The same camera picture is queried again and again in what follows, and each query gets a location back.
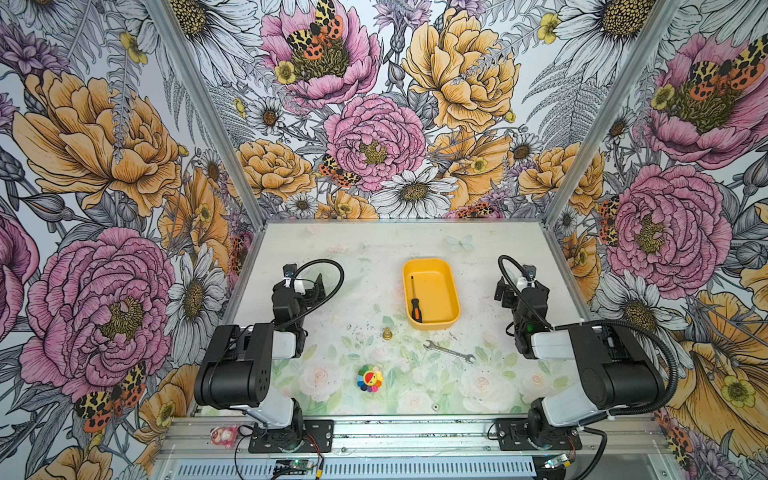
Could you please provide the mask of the orange black screwdriver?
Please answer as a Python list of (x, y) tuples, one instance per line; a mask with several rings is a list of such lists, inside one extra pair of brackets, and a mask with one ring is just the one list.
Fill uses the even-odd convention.
[(411, 293), (412, 293), (412, 298), (411, 298), (411, 301), (410, 301), (410, 303), (411, 303), (411, 318), (415, 322), (417, 322), (417, 323), (422, 323), (423, 322), (423, 314), (422, 314), (422, 311), (421, 311), (421, 308), (420, 308), (420, 300), (419, 300), (419, 298), (417, 296), (417, 292), (416, 292), (415, 277), (411, 276), (410, 280), (411, 280)]

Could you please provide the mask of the silver open-end wrench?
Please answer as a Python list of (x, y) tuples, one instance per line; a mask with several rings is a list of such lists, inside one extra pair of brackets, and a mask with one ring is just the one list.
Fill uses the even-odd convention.
[(475, 362), (475, 357), (474, 357), (473, 354), (460, 353), (458, 351), (451, 350), (451, 349), (445, 348), (443, 346), (440, 346), (440, 345), (438, 345), (437, 343), (435, 343), (435, 342), (433, 342), (431, 340), (427, 340), (426, 343), (423, 345), (423, 347), (426, 350), (429, 350), (429, 351), (440, 352), (442, 354), (451, 355), (451, 356), (454, 356), (456, 358), (462, 359), (463, 361), (465, 361), (468, 364), (473, 364)]

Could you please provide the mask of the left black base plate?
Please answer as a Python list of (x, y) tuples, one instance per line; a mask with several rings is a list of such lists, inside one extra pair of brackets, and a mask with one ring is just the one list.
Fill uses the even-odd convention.
[(330, 453), (334, 428), (333, 420), (304, 420), (302, 427), (293, 423), (282, 429), (254, 433), (247, 450), (251, 454)]

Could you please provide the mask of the pink round tag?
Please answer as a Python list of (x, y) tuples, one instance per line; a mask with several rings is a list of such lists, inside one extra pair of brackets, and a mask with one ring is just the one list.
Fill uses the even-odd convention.
[(237, 426), (221, 426), (210, 432), (210, 443), (224, 449), (233, 449), (239, 438)]

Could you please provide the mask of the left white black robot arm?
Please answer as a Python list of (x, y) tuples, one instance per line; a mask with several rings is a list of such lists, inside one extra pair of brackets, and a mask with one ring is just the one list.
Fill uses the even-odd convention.
[(298, 401), (271, 385), (273, 363), (302, 355), (304, 319), (326, 299), (323, 277), (305, 279), (301, 272), (295, 264), (283, 267), (272, 289), (271, 321), (216, 327), (195, 378), (198, 405), (239, 411), (253, 421), (251, 452), (297, 451), (309, 436)]

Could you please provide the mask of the aluminium frame rail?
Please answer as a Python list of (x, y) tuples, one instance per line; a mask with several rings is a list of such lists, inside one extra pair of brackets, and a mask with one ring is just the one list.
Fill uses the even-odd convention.
[[(210, 431), (247, 422), (233, 416), (202, 416), (174, 421), (160, 460), (245, 459), (248, 443), (225, 449), (209, 443)], [(335, 417), (327, 460), (348, 457), (499, 456), (493, 415), (342, 416)], [(620, 417), (593, 426), (607, 434), (607, 455), (666, 454), (666, 440), (649, 415)]]

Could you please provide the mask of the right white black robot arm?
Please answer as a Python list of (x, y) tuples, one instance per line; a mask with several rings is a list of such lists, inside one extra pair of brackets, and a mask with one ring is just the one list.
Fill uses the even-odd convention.
[(534, 269), (508, 255), (498, 258), (495, 300), (512, 314), (506, 328), (529, 360), (574, 362), (578, 379), (533, 400), (524, 420), (500, 420), (500, 441), (521, 439), (530, 449), (563, 448), (579, 431), (618, 416), (664, 407), (676, 393), (680, 365), (671, 348), (649, 329), (624, 320), (579, 320), (559, 326), (547, 319), (549, 290)]

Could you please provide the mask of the yellow plastic bin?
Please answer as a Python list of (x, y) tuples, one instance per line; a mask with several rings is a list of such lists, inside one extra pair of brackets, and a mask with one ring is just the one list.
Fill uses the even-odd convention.
[[(451, 266), (439, 258), (417, 258), (407, 261), (402, 270), (407, 318), (420, 331), (446, 330), (461, 316), (461, 306)], [(411, 280), (415, 277), (423, 322), (411, 318)]]

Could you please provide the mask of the rainbow flower toy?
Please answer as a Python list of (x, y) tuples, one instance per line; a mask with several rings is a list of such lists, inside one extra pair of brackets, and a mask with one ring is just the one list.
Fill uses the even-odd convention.
[(376, 393), (382, 388), (383, 382), (383, 373), (375, 365), (366, 364), (358, 370), (357, 388), (363, 392)]

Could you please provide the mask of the green circuit board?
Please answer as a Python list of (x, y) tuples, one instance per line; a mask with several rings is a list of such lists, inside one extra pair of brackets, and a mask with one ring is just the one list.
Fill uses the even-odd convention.
[(271, 478), (278, 479), (283, 476), (306, 476), (316, 474), (321, 466), (321, 462), (314, 462), (306, 459), (277, 460)]

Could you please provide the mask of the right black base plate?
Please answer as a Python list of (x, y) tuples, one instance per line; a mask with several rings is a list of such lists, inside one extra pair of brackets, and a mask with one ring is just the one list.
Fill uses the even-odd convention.
[(501, 451), (578, 451), (582, 442), (576, 429), (552, 427), (527, 418), (501, 418), (494, 422)]

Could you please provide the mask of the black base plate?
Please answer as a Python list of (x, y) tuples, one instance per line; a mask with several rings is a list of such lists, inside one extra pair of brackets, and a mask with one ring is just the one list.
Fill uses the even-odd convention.
[(527, 418), (501, 418), (494, 422), (501, 451), (578, 451), (582, 442), (576, 429), (552, 427)]
[(254, 433), (247, 450), (251, 454), (330, 453), (334, 428), (333, 420), (304, 420), (302, 427), (293, 423), (282, 429)]

